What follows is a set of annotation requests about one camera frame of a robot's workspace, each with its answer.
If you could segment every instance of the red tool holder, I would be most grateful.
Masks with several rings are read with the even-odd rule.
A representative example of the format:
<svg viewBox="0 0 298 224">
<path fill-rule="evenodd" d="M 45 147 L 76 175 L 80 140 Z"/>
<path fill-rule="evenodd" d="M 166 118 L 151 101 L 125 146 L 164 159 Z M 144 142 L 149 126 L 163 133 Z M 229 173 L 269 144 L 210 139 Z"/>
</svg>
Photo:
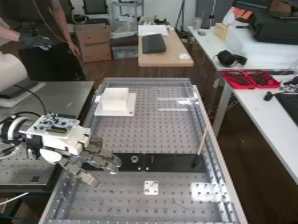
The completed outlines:
<svg viewBox="0 0 298 224">
<path fill-rule="evenodd" d="M 280 82 L 261 70 L 228 70 L 221 75 L 234 89 L 278 88 Z"/>
<path fill-rule="evenodd" d="M 253 80 L 241 71 L 222 71 L 221 75 L 234 89 L 254 89 Z"/>
</svg>

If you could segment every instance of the white box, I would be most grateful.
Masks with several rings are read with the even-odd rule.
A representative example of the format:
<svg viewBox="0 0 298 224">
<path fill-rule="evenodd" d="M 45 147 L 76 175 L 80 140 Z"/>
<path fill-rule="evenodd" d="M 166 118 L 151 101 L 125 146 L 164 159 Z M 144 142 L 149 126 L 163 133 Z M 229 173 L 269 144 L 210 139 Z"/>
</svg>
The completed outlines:
<svg viewBox="0 0 298 224">
<path fill-rule="evenodd" d="M 107 88 L 101 96 L 103 111 L 128 111 L 128 88 Z"/>
<path fill-rule="evenodd" d="M 144 194 L 159 195 L 159 181 L 148 180 L 144 183 Z"/>
</svg>

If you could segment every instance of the person's arm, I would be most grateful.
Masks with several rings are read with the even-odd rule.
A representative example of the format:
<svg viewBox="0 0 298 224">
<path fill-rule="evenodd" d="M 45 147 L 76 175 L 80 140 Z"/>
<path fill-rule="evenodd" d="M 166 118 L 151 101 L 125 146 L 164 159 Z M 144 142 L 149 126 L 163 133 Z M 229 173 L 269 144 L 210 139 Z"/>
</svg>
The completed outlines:
<svg viewBox="0 0 298 224">
<path fill-rule="evenodd" d="M 0 24 L 0 38 L 19 42 L 20 33 Z"/>
<path fill-rule="evenodd" d="M 51 9 L 52 9 L 55 21 L 59 24 L 59 28 L 68 42 L 69 49 L 72 50 L 72 53 L 76 56 L 80 56 L 80 50 L 77 46 L 73 44 L 71 34 L 68 32 L 68 24 L 67 24 L 65 14 L 64 14 L 63 6 L 60 4 L 60 0 L 51 0 Z"/>
</svg>

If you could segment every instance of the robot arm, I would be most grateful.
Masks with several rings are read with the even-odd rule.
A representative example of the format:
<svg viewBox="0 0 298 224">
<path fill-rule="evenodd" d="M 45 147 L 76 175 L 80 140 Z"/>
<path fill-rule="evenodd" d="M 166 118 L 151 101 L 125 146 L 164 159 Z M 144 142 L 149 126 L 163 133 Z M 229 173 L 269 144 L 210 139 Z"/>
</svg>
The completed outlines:
<svg viewBox="0 0 298 224">
<path fill-rule="evenodd" d="M 100 180 L 81 168 L 83 163 L 112 174 L 119 172 L 120 158 L 103 149 L 100 140 L 91 141 L 91 130 L 81 127 L 72 116 L 48 114 L 33 124 L 24 116 L 11 116 L 4 120 L 0 132 L 6 143 L 25 146 L 29 158 L 41 156 L 49 163 L 60 164 L 93 187 L 100 186 Z"/>
</svg>

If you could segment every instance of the white cylinder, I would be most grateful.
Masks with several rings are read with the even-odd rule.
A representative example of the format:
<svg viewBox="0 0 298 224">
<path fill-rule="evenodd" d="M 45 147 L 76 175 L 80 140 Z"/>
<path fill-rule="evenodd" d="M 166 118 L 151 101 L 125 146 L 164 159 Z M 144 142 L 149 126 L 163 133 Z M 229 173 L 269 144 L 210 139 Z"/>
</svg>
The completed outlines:
<svg viewBox="0 0 298 224">
<path fill-rule="evenodd" d="M 0 92 L 27 78 L 21 61 L 11 54 L 0 52 Z"/>
</svg>

